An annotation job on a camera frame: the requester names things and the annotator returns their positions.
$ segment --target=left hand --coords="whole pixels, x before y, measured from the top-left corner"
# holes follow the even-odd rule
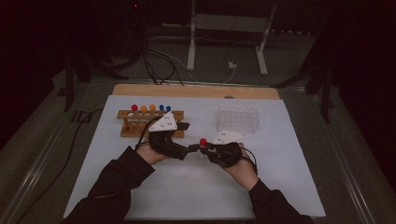
[[[136,152],[150,165],[154,165],[158,161],[163,161],[164,159],[170,158],[170,157],[164,156],[161,153],[156,152],[154,149],[151,148],[149,143],[141,145],[136,150]]]

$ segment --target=metal stand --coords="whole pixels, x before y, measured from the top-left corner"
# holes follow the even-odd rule
[[[187,60],[187,69],[194,70],[195,64],[195,29],[225,30],[225,31],[243,31],[262,33],[262,42],[256,46],[257,61],[260,67],[260,73],[267,75],[268,70],[262,54],[265,42],[270,33],[273,18],[276,12],[276,4],[272,5],[271,13],[268,18],[253,17],[236,17],[222,15],[197,14],[195,12],[195,0],[191,0],[191,37],[189,58]]]

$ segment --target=wooden test tube rack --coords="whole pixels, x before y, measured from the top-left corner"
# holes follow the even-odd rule
[[[123,119],[121,128],[121,137],[140,137],[146,124],[153,118],[165,115],[168,111],[148,110],[142,112],[141,110],[119,110],[117,119]],[[184,111],[172,111],[176,122],[181,122],[184,119]],[[149,136],[149,129],[147,129],[145,136]],[[172,137],[183,138],[184,131],[176,131]]]

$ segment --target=table surface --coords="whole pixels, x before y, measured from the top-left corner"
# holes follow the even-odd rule
[[[262,114],[262,127],[247,137],[246,147],[254,148],[260,160],[260,178],[268,180],[270,189],[281,189],[299,212],[313,217],[325,216],[288,112],[275,89],[138,84],[119,84],[109,96],[65,216],[74,203],[84,197],[85,191],[88,192],[101,167],[117,158],[128,144],[134,146],[134,139],[120,138],[120,124],[114,116],[118,109],[131,102],[141,105],[160,101],[185,108],[188,113],[185,119],[194,129],[187,130],[190,132],[185,138],[177,139],[183,146],[193,143],[199,136],[215,137],[213,120],[206,118],[216,113],[219,104],[257,106]],[[265,142],[265,149],[260,147],[262,142]],[[133,203],[126,219],[254,218],[246,191],[199,153],[189,154],[184,161],[163,161],[154,168],[157,171],[141,188],[133,190]]]

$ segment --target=right hand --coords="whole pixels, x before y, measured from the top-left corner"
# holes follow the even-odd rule
[[[238,145],[240,147],[244,147],[244,144],[242,143],[239,143]],[[249,158],[246,151],[242,148],[241,150],[242,155]],[[259,177],[254,172],[253,165],[249,161],[241,159],[236,165],[223,169],[233,177],[236,183],[247,191],[250,191],[259,181]]]

